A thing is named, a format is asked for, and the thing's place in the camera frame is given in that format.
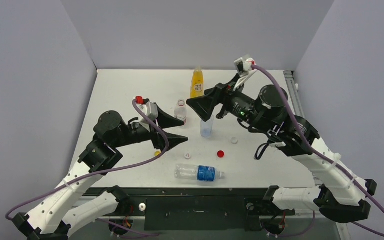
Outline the yellow juice bottle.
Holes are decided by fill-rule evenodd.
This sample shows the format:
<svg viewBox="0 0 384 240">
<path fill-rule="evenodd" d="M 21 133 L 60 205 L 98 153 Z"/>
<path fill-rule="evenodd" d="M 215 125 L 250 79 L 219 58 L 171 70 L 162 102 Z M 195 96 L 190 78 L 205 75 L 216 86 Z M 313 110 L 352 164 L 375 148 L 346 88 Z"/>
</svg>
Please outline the yellow juice bottle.
<svg viewBox="0 0 384 240">
<path fill-rule="evenodd" d="M 192 74 L 190 85 L 190 98 L 201 97 L 204 95 L 204 74 L 202 68 L 196 67 Z"/>
</svg>

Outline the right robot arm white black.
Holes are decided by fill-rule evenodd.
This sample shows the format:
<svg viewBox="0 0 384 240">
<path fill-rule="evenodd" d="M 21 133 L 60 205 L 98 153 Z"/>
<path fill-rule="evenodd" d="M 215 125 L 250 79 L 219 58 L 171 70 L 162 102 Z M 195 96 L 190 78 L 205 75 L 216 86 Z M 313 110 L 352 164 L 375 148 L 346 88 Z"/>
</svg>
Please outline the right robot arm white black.
<svg viewBox="0 0 384 240">
<path fill-rule="evenodd" d="M 234 90 L 234 82 L 219 83 L 186 103 L 203 121 L 208 121 L 215 107 L 221 105 L 218 119 L 231 114 L 247 123 L 250 133 L 266 135 L 269 146 L 302 164 L 321 181 L 320 186 L 308 188 L 269 187 L 262 199 L 267 213 L 310 210 L 342 224 L 369 217 L 371 205 L 366 198 L 375 194 L 377 183 L 353 175 L 305 118 L 287 111 L 284 89 L 266 85 L 252 99 L 241 89 Z"/>
</svg>

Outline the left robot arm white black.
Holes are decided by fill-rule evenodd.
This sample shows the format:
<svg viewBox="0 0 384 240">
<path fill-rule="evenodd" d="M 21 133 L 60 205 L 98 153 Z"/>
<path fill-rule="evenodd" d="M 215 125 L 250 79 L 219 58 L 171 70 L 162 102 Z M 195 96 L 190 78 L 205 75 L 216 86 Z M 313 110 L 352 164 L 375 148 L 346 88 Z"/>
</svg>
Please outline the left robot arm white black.
<svg viewBox="0 0 384 240">
<path fill-rule="evenodd" d="M 61 183 L 50 193 L 37 197 L 35 208 L 11 219 L 27 239 L 66 240 L 100 217 L 125 214 L 130 199 L 119 186 L 108 188 L 80 206 L 76 202 L 105 175 L 119 170 L 117 163 L 123 157 L 120 147 L 151 141 L 164 154 L 188 140 L 165 132 L 184 122 L 162 111 L 156 103 L 136 99 L 132 104 L 139 117 L 126 122 L 114 110 L 104 112 L 93 129 L 92 141 Z"/>
</svg>

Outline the clear water bottle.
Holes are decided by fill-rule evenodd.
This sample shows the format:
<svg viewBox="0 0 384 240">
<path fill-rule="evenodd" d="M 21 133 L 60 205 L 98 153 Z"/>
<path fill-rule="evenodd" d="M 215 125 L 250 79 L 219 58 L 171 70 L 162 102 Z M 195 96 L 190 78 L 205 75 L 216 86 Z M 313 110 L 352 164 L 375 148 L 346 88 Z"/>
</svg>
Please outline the clear water bottle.
<svg viewBox="0 0 384 240">
<path fill-rule="evenodd" d="M 213 125 L 214 125 L 214 116 L 213 115 L 211 115 L 209 120 L 207 120 L 207 121 L 201 120 L 200 121 L 200 135 L 204 138 L 210 137 L 212 134 Z"/>
</svg>

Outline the clear white bottle cap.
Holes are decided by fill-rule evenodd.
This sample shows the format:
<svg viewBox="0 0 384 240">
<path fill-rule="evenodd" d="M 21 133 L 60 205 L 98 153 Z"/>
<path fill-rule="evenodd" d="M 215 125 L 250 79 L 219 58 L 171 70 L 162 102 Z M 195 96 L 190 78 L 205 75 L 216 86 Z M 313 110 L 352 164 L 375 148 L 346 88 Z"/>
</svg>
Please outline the clear white bottle cap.
<svg viewBox="0 0 384 240">
<path fill-rule="evenodd" d="M 232 137 L 231 139 L 230 139 L 230 142 L 232 143 L 232 144 L 237 144 L 238 143 L 238 139 L 236 138 L 236 137 Z"/>
</svg>

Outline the red bottle cap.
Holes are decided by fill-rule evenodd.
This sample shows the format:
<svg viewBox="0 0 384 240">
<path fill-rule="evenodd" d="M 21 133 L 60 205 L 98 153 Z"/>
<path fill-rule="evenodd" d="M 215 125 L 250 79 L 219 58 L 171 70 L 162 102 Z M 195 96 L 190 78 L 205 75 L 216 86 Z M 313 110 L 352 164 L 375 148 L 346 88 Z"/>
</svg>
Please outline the red bottle cap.
<svg viewBox="0 0 384 240">
<path fill-rule="evenodd" d="M 219 151 L 217 152 L 217 157 L 218 157 L 218 158 L 223 158 L 224 156 L 225 156 L 224 151 L 219 150 Z"/>
</svg>

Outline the clear bottle blue label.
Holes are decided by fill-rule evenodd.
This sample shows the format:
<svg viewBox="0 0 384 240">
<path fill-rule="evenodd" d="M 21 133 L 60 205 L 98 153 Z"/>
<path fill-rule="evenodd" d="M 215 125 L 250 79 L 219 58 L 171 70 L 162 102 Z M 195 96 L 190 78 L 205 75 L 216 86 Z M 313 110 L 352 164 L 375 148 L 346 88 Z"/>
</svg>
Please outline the clear bottle blue label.
<svg viewBox="0 0 384 240">
<path fill-rule="evenodd" d="M 194 180 L 200 182 L 214 182 L 224 180 L 226 175 L 223 171 L 206 165 L 177 164 L 174 177 L 180 180 Z"/>
</svg>

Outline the clear bottle red label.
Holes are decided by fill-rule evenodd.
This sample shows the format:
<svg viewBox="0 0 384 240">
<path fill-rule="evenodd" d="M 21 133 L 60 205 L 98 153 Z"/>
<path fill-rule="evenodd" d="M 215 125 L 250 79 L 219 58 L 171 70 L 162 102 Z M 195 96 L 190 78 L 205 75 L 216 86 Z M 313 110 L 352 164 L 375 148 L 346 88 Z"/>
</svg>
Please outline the clear bottle red label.
<svg viewBox="0 0 384 240">
<path fill-rule="evenodd" d="M 177 101 L 176 107 L 174 109 L 174 116 L 176 119 L 183 121 L 185 125 L 187 122 L 187 108 L 186 101 L 184 99 L 179 99 Z"/>
</svg>

